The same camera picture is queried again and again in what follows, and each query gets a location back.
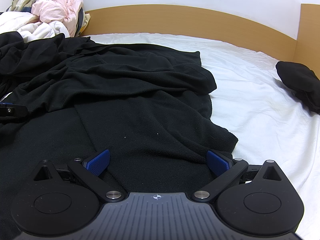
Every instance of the round metal cap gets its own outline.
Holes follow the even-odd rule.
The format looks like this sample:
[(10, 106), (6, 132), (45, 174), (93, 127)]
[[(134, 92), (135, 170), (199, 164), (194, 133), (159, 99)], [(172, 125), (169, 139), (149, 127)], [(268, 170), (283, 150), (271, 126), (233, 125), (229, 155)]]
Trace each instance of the round metal cap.
[(111, 199), (117, 199), (117, 198), (120, 198), (121, 196), (122, 196), (122, 194), (116, 190), (111, 190), (106, 193), (106, 197), (111, 198)]
[(204, 190), (196, 191), (194, 195), (196, 198), (201, 198), (201, 199), (208, 198), (210, 196), (209, 192)]

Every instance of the pink comforter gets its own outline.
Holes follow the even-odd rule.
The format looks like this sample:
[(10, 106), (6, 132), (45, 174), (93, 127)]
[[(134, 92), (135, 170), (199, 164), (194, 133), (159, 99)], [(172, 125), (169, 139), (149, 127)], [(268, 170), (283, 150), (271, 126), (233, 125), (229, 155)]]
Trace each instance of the pink comforter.
[(70, 37), (74, 37), (82, 5), (83, 0), (38, 0), (32, 5), (31, 13), (39, 16), (44, 23), (62, 22)]

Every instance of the white bed sheet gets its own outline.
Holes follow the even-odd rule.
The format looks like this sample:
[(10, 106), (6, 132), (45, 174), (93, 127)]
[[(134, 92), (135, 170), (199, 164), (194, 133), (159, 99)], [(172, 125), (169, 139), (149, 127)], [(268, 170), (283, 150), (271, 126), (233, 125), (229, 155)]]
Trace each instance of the white bed sheet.
[(169, 34), (92, 35), (98, 43), (151, 43), (200, 51), (202, 67), (217, 83), (210, 96), (211, 121), (239, 142), (233, 152), (249, 164), (275, 160), (303, 200), (297, 229), (304, 240), (320, 239), (320, 115), (310, 112), (277, 75), (278, 60), (234, 45)]

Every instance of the bed frame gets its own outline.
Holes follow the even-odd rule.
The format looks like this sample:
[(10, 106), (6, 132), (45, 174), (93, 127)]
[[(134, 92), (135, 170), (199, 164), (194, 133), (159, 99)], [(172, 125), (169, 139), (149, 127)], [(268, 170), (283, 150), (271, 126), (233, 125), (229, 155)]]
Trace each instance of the bed frame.
[(298, 39), (260, 23), (219, 11), (163, 4), (126, 5), (88, 11), (82, 33), (162, 33), (231, 43), (278, 60), (307, 65), (320, 77), (320, 5), (302, 4)]

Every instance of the bed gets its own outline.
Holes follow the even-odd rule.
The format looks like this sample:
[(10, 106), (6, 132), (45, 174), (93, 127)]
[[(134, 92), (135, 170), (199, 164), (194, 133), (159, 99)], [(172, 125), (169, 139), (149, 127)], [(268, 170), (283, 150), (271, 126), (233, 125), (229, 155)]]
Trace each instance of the bed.
[(150, 43), (182, 51), (200, 51), (202, 67), (217, 83), (210, 94), (211, 121), (239, 142), (233, 157), (249, 164), (275, 160), (303, 200), (297, 234), (320, 239), (320, 116), (310, 112), (281, 82), (278, 60), (222, 41), (170, 34), (91, 35), (97, 43)]

